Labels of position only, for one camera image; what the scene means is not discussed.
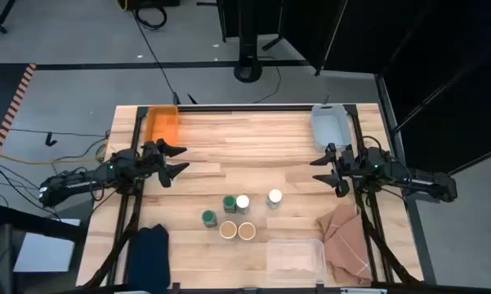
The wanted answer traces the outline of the tan lid spice jar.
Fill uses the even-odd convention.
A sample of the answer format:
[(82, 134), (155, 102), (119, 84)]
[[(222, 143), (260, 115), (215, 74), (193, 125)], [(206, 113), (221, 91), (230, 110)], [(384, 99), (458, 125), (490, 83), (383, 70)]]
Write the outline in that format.
[(256, 227), (250, 222), (244, 222), (238, 227), (238, 235), (244, 241), (254, 239), (256, 232)]
[(219, 234), (224, 239), (232, 239), (238, 232), (236, 224), (231, 220), (226, 220), (219, 227)]

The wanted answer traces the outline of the white lid spice jar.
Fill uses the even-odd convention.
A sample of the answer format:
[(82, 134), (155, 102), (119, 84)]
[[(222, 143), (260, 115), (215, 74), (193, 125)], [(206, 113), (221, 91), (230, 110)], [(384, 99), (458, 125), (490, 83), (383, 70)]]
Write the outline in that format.
[(279, 189), (272, 189), (266, 197), (266, 205), (270, 209), (276, 209), (279, 207), (283, 199), (283, 194)]
[(249, 212), (251, 206), (251, 200), (247, 195), (241, 194), (237, 196), (235, 202), (236, 202), (237, 212), (242, 214), (247, 214)]

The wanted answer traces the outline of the black aluminium frame rail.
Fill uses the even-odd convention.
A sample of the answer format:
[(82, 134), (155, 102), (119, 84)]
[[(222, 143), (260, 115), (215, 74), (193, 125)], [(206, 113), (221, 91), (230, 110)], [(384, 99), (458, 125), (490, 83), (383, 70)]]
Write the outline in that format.
[[(345, 105), (346, 112), (350, 116), (350, 123), (353, 127), (353, 143), (352, 147), (355, 150), (355, 155), (360, 155), (364, 148), (363, 132), (360, 125), (359, 114), (355, 105)], [(379, 212), (379, 206), (376, 200), (375, 193), (366, 194), (357, 189), (357, 180), (353, 180), (355, 203), (363, 216), (364, 241), (367, 247), (368, 261), (374, 282), (394, 282), (394, 272), (391, 265), (386, 260), (383, 254), (379, 251), (377, 244), (370, 236), (370, 229), (374, 233), (378, 233), (382, 241), (385, 240), (385, 235), (382, 228), (382, 219)]]
[(311, 111), (313, 105), (179, 105), (179, 112)]
[[(133, 128), (133, 133), (132, 133), (132, 140), (131, 140), (131, 147), (130, 147), (130, 152), (129, 154), (132, 157), (136, 156), (136, 153), (138, 151), (138, 143), (141, 135), (141, 124), (144, 121), (144, 118), (147, 116), (148, 113), (148, 107), (147, 106), (138, 106), (136, 109), (136, 118), (135, 118), (135, 124)], [(139, 219), (140, 219), (140, 214), (141, 214), (141, 206), (142, 206), (142, 198), (143, 198), (143, 188), (144, 188), (144, 182), (143, 180), (138, 180), (136, 182), (136, 188), (134, 189), (132, 194), (122, 194), (121, 196), (121, 202), (119, 204), (119, 209), (118, 209), (118, 218), (117, 218), (117, 223), (115, 227), (115, 232), (114, 232), (114, 241), (113, 241), (113, 250), (118, 249), (118, 252), (116, 252), (114, 259), (112, 260), (111, 265), (108, 268), (106, 280), (105, 280), (105, 285), (106, 286), (113, 286), (115, 285), (116, 278), (117, 278), (117, 273), (118, 273), (118, 262), (120, 260), (119, 254), (122, 252), (123, 248), (127, 245), (129, 246), (129, 243), (126, 245), (122, 245), (122, 235), (125, 233), (125, 231), (130, 228), (130, 220), (135, 217), (135, 221), (133, 223), (133, 227), (138, 228), (139, 225)], [(134, 198), (134, 204), (132, 206), (132, 214), (130, 215), (129, 221), (126, 221), (126, 216), (127, 216), (127, 210), (129, 208), (129, 200), (130, 198)]]
[[(432, 290), (410, 287), (325, 287), (316, 284), (314, 287), (287, 287), (287, 288), (221, 288), (221, 289), (188, 289), (174, 283), (171, 289), (158, 292), (158, 294), (431, 294)], [(144, 290), (130, 290), (127, 284), (81, 288), (56, 292), (55, 294), (151, 294)]]

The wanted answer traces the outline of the grey translucent plastic bin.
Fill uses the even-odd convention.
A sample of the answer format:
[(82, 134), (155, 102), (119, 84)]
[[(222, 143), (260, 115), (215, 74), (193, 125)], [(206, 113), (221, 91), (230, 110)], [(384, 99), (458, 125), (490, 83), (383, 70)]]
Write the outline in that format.
[(352, 143), (349, 120), (343, 105), (314, 105), (310, 122), (318, 151), (325, 151), (329, 143), (335, 144), (337, 149), (344, 149)]

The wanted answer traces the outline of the white board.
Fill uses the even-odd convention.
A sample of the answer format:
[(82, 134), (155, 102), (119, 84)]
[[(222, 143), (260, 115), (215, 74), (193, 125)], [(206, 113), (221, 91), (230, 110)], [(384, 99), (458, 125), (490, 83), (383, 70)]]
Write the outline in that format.
[(75, 243), (70, 240), (26, 233), (13, 272), (68, 272), (74, 247)]

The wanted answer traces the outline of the black side desk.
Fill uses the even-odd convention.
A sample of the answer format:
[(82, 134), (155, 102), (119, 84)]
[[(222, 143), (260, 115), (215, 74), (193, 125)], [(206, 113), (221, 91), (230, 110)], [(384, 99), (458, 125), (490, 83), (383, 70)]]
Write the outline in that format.
[(4, 233), (3, 249), (0, 251), (0, 294), (13, 294), (13, 229), (25, 233), (41, 234), (47, 237), (81, 241), (85, 231), (79, 225), (36, 216), (0, 205), (0, 230)]

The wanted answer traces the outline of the black partition panels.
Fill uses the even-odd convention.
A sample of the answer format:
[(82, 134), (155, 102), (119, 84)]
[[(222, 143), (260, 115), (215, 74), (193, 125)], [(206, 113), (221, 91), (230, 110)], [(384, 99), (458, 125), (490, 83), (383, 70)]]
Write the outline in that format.
[[(216, 0), (225, 38), (238, 0)], [(456, 174), (491, 157), (491, 0), (255, 0), (257, 36), (316, 72), (373, 74), (406, 162)]]

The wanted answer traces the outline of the clear plastic bin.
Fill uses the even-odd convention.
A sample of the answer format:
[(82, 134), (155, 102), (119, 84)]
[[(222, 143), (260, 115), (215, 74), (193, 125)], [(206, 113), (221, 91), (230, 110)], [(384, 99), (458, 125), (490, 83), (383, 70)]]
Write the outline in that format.
[(273, 239), (266, 245), (266, 273), (273, 283), (324, 283), (328, 273), (318, 239)]

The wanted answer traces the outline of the orange translucent plastic bin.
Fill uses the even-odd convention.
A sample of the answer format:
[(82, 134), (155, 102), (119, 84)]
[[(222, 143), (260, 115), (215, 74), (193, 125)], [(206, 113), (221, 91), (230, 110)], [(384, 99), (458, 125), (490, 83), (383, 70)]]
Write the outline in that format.
[(169, 145), (178, 141), (179, 109), (176, 105), (150, 106), (147, 113), (144, 141), (164, 139)]

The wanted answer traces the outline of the brown folded cloth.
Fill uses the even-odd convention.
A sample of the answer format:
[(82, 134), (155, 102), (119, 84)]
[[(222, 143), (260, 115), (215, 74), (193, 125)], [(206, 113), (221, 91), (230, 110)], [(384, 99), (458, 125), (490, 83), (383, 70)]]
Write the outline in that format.
[(316, 219), (323, 234), (325, 260), (336, 283), (362, 285), (373, 281), (360, 210), (338, 205)]

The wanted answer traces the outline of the orange black hazard tape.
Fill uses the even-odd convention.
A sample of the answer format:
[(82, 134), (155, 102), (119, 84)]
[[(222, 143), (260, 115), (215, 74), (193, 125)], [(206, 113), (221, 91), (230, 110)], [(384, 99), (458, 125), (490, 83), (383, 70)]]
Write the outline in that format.
[(0, 152), (36, 69), (34, 63), (0, 65)]

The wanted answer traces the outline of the black pole stand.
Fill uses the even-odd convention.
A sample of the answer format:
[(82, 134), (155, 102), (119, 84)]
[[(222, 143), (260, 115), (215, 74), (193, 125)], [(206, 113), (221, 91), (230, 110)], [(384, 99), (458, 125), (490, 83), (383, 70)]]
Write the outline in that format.
[(252, 83), (262, 74), (257, 56), (257, 21), (255, 0), (238, 0), (239, 59), (234, 76), (240, 82)]

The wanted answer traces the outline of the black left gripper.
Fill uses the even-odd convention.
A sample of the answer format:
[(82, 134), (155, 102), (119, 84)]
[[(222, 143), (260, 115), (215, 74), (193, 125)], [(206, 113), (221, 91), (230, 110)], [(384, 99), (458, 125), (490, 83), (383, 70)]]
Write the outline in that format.
[(158, 173), (158, 179), (164, 188), (169, 188), (172, 180), (190, 165), (189, 163), (167, 164), (167, 156), (175, 157), (186, 152), (187, 148), (171, 146), (163, 138), (156, 142), (145, 142), (142, 151), (144, 164), (152, 173)]

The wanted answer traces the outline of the black diagonal frame strut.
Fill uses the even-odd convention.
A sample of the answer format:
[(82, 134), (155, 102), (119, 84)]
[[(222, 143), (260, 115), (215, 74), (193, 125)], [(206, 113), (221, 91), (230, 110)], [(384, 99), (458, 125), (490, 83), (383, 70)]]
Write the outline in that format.
[(375, 242), (382, 257), (389, 263), (389, 266), (396, 272), (397, 276), (404, 284), (419, 284), (420, 281), (414, 278), (399, 262), (391, 249), (382, 240), (379, 233), (376, 231), (365, 211), (360, 213), (363, 223), (367, 226), (366, 232), (370, 238)]
[(104, 262), (101, 264), (100, 268), (85, 284), (81, 286), (81, 288), (92, 289), (92, 288), (99, 287), (101, 285), (107, 273), (110, 272), (111, 266), (114, 265), (116, 260), (118, 259), (118, 256), (122, 251), (122, 249), (124, 248), (126, 242), (136, 233), (137, 231), (136, 222), (138, 221), (138, 219), (139, 216), (135, 212), (133, 212), (127, 224), (127, 227), (123, 231), (120, 239), (114, 243), (111, 251), (105, 258)]

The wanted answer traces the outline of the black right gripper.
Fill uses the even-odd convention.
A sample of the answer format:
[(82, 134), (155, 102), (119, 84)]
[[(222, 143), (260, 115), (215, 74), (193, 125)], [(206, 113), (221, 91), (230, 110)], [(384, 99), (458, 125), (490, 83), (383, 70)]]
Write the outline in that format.
[(333, 169), (326, 175), (314, 175), (313, 179), (334, 187), (336, 196), (345, 197), (350, 192), (350, 186), (345, 177), (361, 177), (359, 163), (356, 162), (352, 145), (348, 145), (345, 150), (337, 156), (337, 148), (334, 143), (329, 143), (322, 158), (311, 162), (311, 166), (327, 166), (333, 164)]

